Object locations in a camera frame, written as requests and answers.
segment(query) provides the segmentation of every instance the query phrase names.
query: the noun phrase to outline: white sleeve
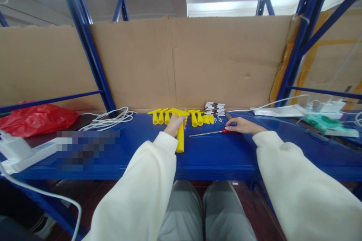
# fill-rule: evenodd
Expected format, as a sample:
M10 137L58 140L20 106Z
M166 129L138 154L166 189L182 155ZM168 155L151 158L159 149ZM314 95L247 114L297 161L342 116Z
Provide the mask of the white sleeve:
M253 136L258 165L288 240L362 240L362 202L311 163L293 143Z
M94 211L83 240L156 240L176 172L178 140L160 132L133 155L116 185Z

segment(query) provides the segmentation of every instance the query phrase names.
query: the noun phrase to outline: power strip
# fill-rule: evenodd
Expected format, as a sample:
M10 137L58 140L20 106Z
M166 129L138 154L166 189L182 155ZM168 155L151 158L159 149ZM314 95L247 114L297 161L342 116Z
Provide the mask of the power strip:
M54 138L48 142L45 142L39 146L32 148L35 152L34 155L25 158L23 160L8 159L1 164L5 168L8 174L19 173L24 169L42 161L43 159L55 154L57 152L57 139Z

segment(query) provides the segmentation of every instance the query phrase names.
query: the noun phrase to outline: person's right hand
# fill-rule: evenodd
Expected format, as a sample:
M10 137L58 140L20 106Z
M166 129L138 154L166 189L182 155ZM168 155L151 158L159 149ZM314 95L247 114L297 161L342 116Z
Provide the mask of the person's right hand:
M229 126L232 122L236 122L237 126ZM264 127L257 125L251 121L243 119L242 117L232 118L226 123L226 130L236 131L244 134L252 134L255 135L257 133L267 131Z

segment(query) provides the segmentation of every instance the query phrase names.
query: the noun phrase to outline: grey pants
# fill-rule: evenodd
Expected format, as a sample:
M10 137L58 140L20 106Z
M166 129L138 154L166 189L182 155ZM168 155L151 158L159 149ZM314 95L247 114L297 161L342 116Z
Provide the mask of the grey pants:
M158 241L203 241L204 233L207 241L257 240L230 183L214 182L202 204L189 181L176 181Z

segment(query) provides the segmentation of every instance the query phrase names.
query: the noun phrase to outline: yellow plastic part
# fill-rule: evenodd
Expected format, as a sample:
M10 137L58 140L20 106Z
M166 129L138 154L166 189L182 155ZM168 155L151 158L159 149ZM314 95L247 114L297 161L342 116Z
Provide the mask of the yellow plastic part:
M191 114L192 127L197 127L196 113L199 112L199 110L189 110L189 112Z
M161 110L162 110L162 108L147 113L147 114L153 114L152 123L153 123L154 125L158 124L157 113L160 112Z
M158 115L158 124L163 124L163 113L166 111L166 110L168 110L168 108L165 108L165 109L162 109L159 113L159 115Z
M202 114L203 113L204 112L200 111L200 110L197 112L197 125L198 126L202 126L204 124L204 120L202 119Z
M210 118L208 115L202 116L202 120L204 121L205 124L210 124Z
M172 111L177 114L179 117L181 116L189 116L190 113L181 109L172 108ZM185 134L184 134L184 124L182 123L177 131L177 140L178 145L176 148L177 153L183 153L185 151Z
M170 122L170 112L172 111L172 109L169 109L167 111L165 111L165 124L168 125Z

